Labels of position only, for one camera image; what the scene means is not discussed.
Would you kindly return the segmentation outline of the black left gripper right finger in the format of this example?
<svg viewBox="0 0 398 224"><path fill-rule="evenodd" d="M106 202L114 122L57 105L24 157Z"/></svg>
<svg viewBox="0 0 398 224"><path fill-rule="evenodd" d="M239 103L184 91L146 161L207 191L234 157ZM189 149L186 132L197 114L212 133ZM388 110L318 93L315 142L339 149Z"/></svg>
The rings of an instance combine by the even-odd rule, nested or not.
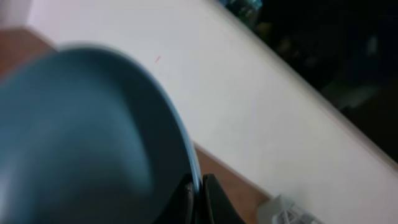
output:
<svg viewBox="0 0 398 224"><path fill-rule="evenodd" d="M203 222L208 224L244 224L214 174L203 176Z"/></svg>

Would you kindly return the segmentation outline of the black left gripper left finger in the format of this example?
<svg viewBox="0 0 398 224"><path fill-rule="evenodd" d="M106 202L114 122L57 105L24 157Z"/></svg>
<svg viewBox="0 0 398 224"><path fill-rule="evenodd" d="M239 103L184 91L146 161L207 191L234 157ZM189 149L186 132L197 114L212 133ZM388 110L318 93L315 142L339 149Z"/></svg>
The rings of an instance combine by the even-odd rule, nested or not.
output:
<svg viewBox="0 0 398 224"><path fill-rule="evenodd" d="M191 224L194 212L194 185L191 175L185 175L154 224Z"/></svg>

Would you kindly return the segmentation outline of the blue plate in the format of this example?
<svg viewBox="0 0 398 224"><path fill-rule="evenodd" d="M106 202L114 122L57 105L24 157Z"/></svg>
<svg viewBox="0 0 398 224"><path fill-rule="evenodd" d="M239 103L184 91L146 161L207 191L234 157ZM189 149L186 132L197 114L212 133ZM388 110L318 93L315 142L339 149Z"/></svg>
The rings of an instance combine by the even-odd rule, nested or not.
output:
<svg viewBox="0 0 398 224"><path fill-rule="evenodd" d="M185 175L197 223L192 142L135 60L74 47L2 80L2 223L154 223Z"/></svg>

